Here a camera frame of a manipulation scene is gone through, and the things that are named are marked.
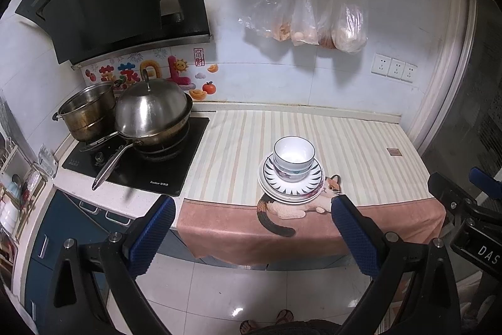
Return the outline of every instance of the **white tiled floor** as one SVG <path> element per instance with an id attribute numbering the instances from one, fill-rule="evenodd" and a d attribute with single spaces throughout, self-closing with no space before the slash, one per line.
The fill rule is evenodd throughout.
<path id="1" fill-rule="evenodd" d="M 161 321 L 173 335 L 238 335 L 252 319 L 271 325 L 290 309 L 295 319 L 343 323 L 370 280 L 356 265 L 308 271 L 229 269 L 157 254 L 136 279 Z M 108 310 L 116 328 L 130 334 L 115 300 Z"/>

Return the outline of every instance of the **gas stove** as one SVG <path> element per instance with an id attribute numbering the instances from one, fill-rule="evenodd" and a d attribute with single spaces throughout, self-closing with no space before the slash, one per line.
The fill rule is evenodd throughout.
<path id="1" fill-rule="evenodd" d="M 152 162 L 142 158 L 135 149 L 128 149 L 107 182 L 179 196 L 209 118 L 190 117 L 188 122 L 190 130 L 185 146 L 176 157 L 162 162 Z M 127 142 L 124 139 L 115 137 L 92 151 L 81 152 L 85 143 L 78 143 L 66 158 L 63 168 L 95 178 L 108 158 L 125 144 Z"/>

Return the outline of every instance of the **cat print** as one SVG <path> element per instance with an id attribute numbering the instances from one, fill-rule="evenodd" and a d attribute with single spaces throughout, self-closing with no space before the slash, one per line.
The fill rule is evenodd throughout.
<path id="1" fill-rule="evenodd" d="M 264 194 L 258 201 L 256 213 L 259 222 L 265 229 L 279 236 L 292 237 L 296 233 L 295 229 L 292 229 L 292 227 L 279 226 L 272 222 L 267 215 L 267 210 L 281 219 L 300 219 L 304 217 L 308 211 L 315 210 L 317 213 L 331 212 L 331 200 L 333 197 L 340 194 L 340 175 L 333 175 L 331 178 L 326 177 L 319 196 L 308 203 L 302 205 L 287 205 Z"/>

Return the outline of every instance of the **cabinet handle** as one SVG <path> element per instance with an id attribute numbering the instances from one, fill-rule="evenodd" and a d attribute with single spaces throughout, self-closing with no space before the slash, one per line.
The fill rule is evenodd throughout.
<path id="1" fill-rule="evenodd" d="M 32 300 L 32 319 L 33 322 L 37 320 L 37 305 Z"/>
<path id="2" fill-rule="evenodd" d="M 47 250 L 47 245 L 49 244 L 49 237 L 47 235 L 44 235 L 44 244 L 42 245 L 42 250 L 40 251 L 40 254 L 38 255 L 39 258 L 43 259 L 45 257 L 45 251 Z"/>
<path id="3" fill-rule="evenodd" d="M 131 224 L 131 219 L 128 219 L 127 217 L 120 216 L 120 217 L 123 217 L 124 219 L 127 220 L 127 223 L 124 223 L 124 222 L 121 222 L 119 220 L 113 219 L 112 217 L 109 217 L 108 214 L 113 214 L 113 213 L 106 211 L 106 213 L 104 214 L 104 217 L 106 219 L 108 219 L 109 221 L 112 221 L 113 223 L 117 223 L 119 225 L 126 226 L 126 227 Z"/>
<path id="4" fill-rule="evenodd" d="M 94 210 L 91 210 L 91 209 L 87 209 L 86 206 L 91 206 L 91 207 L 95 207 L 96 209 Z M 78 204 L 78 207 L 80 207 L 80 209 L 86 211 L 87 213 L 90 213 L 90 214 L 98 214 L 99 213 L 99 207 L 97 206 L 92 206 L 88 203 L 85 203 L 85 202 L 82 202 L 80 201 L 80 203 Z"/>

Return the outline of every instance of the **electrical outlet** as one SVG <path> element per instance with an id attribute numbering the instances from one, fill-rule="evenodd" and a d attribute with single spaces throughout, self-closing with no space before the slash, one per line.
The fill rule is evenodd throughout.
<path id="1" fill-rule="evenodd" d="M 414 66 L 410 63 L 405 64 L 405 70 L 403 71 L 403 75 L 401 76 L 401 80 L 407 81 L 408 83 L 412 83 L 417 76 L 418 67 Z"/>
<path id="2" fill-rule="evenodd" d="M 401 76 L 403 75 L 403 71 L 405 70 L 405 64 L 405 62 L 393 58 L 391 60 L 391 66 L 388 68 L 387 76 L 401 80 Z"/>
<path id="3" fill-rule="evenodd" d="M 388 72 L 388 67 L 391 65 L 391 58 L 375 53 L 375 58 L 373 59 L 373 67 L 371 72 L 375 74 L 380 74 L 381 76 L 386 76 Z"/>

